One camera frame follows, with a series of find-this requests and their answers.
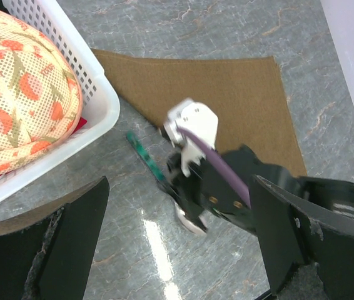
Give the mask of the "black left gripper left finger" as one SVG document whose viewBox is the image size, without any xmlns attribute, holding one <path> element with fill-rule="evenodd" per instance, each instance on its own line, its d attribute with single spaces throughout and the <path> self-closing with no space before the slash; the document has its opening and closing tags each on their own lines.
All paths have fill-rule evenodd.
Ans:
<svg viewBox="0 0 354 300">
<path fill-rule="evenodd" d="M 101 177 L 0 222 L 0 299 L 82 299 L 109 197 Z"/>
</svg>

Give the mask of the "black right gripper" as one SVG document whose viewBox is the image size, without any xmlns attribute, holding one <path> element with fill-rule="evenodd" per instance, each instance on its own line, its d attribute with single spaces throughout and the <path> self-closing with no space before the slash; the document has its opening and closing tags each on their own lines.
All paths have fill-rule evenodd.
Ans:
<svg viewBox="0 0 354 300">
<path fill-rule="evenodd" d="M 245 184 L 253 175 L 259 175 L 283 189 L 293 190 L 289 170 L 260 161 L 248 146 L 223 153 L 221 158 Z M 202 159 L 199 165 L 191 162 L 188 166 L 190 176 L 186 177 L 181 170 L 181 153 L 172 154 L 167 160 L 169 182 L 157 182 L 161 191 L 177 200 L 180 223 L 188 231 L 207 233 L 203 213 L 209 211 L 249 233 L 256 232 L 250 208 L 208 161 Z"/>
</svg>

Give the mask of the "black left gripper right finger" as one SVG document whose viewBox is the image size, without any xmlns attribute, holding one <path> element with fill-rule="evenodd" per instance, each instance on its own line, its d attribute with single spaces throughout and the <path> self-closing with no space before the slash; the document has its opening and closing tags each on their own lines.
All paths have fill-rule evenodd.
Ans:
<svg viewBox="0 0 354 300">
<path fill-rule="evenodd" d="M 300 267 L 316 264 L 329 299 L 354 299 L 354 219 L 327 210 L 255 176 L 251 209 L 271 293 Z"/>
</svg>

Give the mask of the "green handled metal spoon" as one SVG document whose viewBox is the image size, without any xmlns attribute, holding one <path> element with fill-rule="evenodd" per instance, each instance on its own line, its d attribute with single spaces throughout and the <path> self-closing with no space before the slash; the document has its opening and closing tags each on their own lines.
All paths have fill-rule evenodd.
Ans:
<svg viewBox="0 0 354 300">
<path fill-rule="evenodd" d="M 166 176 L 163 174 L 162 170 L 158 167 L 149 153 L 145 150 L 143 145 L 140 143 L 137 135 L 134 132 L 128 131 L 126 134 L 126 139 L 132 146 L 132 148 L 136 151 L 137 155 L 141 158 L 141 160 L 145 163 L 147 168 L 151 171 L 152 175 L 156 179 L 156 181 L 168 181 Z M 178 220 L 180 220 L 180 206 L 177 203 L 177 200 L 173 200 L 174 202 L 174 211 Z M 205 235 L 207 233 L 194 233 L 197 235 Z"/>
</svg>

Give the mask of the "brown cloth napkin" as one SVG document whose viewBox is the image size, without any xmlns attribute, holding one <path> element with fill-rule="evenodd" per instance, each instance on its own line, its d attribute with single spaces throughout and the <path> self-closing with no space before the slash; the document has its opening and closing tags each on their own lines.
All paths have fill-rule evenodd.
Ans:
<svg viewBox="0 0 354 300">
<path fill-rule="evenodd" d="M 265 162 L 306 174 L 280 68 L 272 57 L 153 59 L 100 49 L 94 55 L 117 94 L 151 124 L 162 126 L 173 106 L 191 98 L 218 116 L 219 152 L 245 144 Z"/>
</svg>

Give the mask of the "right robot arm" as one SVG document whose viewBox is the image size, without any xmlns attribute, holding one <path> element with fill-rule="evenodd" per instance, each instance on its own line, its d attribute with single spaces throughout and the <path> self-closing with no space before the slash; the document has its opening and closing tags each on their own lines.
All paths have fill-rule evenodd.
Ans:
<svg viewBox="0 0 354 300">
<path fill-rule="evenodd" d="M 262 162 L 246 145 L 225 152 L 222 159 L 249 185 L 254 175 L 261 176 L 299 198 L 342 216 L 354 219 L 354 183 L 315 177 L 294 177 L 289 170 L 277 164 Z M 190 163 L 190 175 L 181 170 L 181 154 L 172 154 L 167 161 L 169 176 L 160 181 L 161 189 L 176 203 L 179 219 L 190 231 L 206 233 L 202 218 L 209 211 L 239 228 L 255 234 L 255 221 L 251 209 L 240 199 L 232 187 L 206 160 Z"/>
</svg>

